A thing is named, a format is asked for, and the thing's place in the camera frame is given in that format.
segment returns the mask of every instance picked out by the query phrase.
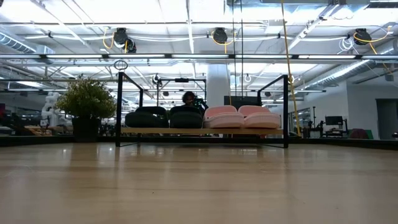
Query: green plant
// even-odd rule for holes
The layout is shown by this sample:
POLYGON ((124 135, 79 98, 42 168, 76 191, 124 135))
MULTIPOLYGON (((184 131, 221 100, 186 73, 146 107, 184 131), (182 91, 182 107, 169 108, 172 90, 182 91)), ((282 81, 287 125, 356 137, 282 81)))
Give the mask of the green plant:
POLYGON ((98 119, 114 116, 116 104, 105 83, 99 80, 78 79, 68 85, 56 108, 76 118, 98 119))

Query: wooden floor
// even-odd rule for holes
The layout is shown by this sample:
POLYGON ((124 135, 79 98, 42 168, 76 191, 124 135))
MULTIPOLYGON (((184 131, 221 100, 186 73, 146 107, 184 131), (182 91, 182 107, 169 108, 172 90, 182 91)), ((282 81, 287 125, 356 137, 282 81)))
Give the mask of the wooden floor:
POLYGON ((398 223, 398 152, 299 145, 0 148, 0 223, 398 223))

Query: potted plant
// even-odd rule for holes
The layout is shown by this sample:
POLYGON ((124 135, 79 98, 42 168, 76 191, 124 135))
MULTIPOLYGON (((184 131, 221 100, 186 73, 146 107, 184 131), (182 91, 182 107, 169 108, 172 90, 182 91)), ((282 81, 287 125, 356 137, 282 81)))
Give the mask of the potted plant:
POLYGON ((95 142, 101 119, 114 116, 116 111, 105 82, 90 78, 71 82, 55 107, 73 116, 73 135, 77 142, 95 142))

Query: white column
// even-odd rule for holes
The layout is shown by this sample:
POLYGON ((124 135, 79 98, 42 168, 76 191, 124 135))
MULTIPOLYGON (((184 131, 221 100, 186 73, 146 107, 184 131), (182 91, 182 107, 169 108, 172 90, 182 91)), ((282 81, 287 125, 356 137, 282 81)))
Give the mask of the white column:
POLYGON ((229 70, 227 65, 209 65, 207 72, 207 105, 223 106, 224 96, 229 96, 229 70))

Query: black plant pot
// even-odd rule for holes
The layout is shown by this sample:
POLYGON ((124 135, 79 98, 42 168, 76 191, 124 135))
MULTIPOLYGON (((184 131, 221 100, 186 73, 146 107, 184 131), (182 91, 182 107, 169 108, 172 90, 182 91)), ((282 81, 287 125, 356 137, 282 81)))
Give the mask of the black plant pot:
POLYGON ((96 142, 100 119, 73 118, 73 135, 76 142, 96 142))

